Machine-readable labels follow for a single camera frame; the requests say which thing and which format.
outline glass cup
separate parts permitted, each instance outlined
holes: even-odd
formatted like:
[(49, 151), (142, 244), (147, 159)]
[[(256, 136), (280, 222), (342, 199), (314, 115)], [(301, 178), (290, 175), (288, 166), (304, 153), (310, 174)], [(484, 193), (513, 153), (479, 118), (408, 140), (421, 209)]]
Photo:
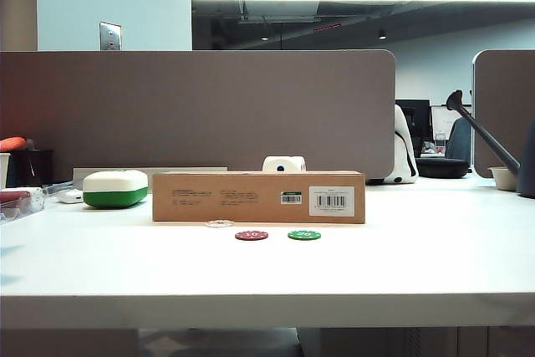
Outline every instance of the glass cup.
[(435, 152), (443, 154), (446, 151), (446, 133), (438, 131), (435, 135)]

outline white wall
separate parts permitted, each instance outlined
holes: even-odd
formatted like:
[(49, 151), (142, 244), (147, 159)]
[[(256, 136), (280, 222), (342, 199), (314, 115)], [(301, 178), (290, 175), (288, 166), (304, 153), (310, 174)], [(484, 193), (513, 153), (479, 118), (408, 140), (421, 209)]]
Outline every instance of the white wall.
[(100, 21), (124, 50), (191, 49), (191, 0), (38, 0), (38, 50), (97, 50)]
[(396, 98), (429, 99), (441, 105), (451, 92), (462, 89), (469, 103), (474, 56), (484, 49), (535, 48), (535, 19), (385, 42), (384, 47), (397, 61)]

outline computer monitor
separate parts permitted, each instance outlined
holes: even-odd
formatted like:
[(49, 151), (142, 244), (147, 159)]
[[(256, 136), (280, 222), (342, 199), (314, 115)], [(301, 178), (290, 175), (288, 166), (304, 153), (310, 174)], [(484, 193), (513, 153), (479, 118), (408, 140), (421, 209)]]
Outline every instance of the computer monitor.
[[(471, 113), (471, 105), (464, 105), (466, 110)], [(455, 110), (448, 110), (445, 105), (431, 106), (431, 127), (433, 139), (436, 138), (437, 133), (444, 133), (446, 140), (450, 139), (451, 127), (455, 120), (459, 119), (461, 115)]]
[(431, 124), (429, 116), (429, 100), (428, 99), (396, 99), (395, 104), (401, 109), (413, 108), (415, 110), (413, 116), (414, 132), (418, 133), (423, 140), (431, 139)]

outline red poker chip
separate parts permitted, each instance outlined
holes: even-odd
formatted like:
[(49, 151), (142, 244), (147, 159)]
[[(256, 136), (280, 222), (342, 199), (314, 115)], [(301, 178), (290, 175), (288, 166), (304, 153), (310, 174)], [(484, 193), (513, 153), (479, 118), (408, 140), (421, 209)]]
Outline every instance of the red poker chip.
[(263, 240), (264, 238), (268, 238), (267, 232), (260, 232), (258, 230), (247, 230), (246, 232), (239, 232), (234, 235), (235, 238), (238, 240), (245, 240), (245, 241), (254, 241), (254, 240)]

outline white bowl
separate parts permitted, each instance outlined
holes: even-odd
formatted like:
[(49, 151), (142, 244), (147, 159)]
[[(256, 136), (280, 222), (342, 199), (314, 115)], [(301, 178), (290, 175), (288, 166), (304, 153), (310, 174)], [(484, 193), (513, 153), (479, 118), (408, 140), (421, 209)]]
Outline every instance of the white bowl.
[(517, 178), (505, 166), (489, 167), (489, 170), (492, 172), (498, 190), (517, 190)]

